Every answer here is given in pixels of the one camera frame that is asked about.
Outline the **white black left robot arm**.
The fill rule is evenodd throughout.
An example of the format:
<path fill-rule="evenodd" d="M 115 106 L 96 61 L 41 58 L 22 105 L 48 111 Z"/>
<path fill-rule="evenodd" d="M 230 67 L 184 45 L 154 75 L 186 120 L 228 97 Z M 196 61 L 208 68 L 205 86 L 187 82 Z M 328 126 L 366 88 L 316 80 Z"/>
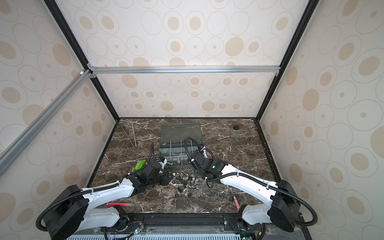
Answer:
<path fill-rule="evenodd" d="M 138 195 L 167 178 L 164 167 L 168 160 L 155 158 L 154 150 L 149 159 L 119 181 L 95 188 L 67 187 L 38 216 L 36 228 L 49 233 L 52 240 L 65 240 L 78 231 L 115 226 L 125 212 L 117 206 L 101 209 L 101 205 Z"/>

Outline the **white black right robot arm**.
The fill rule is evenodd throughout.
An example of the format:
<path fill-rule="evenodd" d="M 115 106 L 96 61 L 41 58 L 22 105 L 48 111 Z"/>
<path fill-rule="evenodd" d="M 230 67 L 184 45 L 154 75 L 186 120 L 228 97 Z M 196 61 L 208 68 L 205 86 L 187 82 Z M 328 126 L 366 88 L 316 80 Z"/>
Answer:
<path fill-rule="evenodd" d="M 316 211 L 299 198 L 290 183 L 263 180 L 235 168 L 231 164 L 208 158 L 212 152 L 195 139 L 186 137 L 184 147 L 189 163 L 207 184 L 219 182 L 241 190 L 259 201 L 259 205 L 246 205 L 239 210 L 241 222 L 248 225 L 274 224 L 286 232 L 295 226 L 313 226 L 318 222 Z"/>

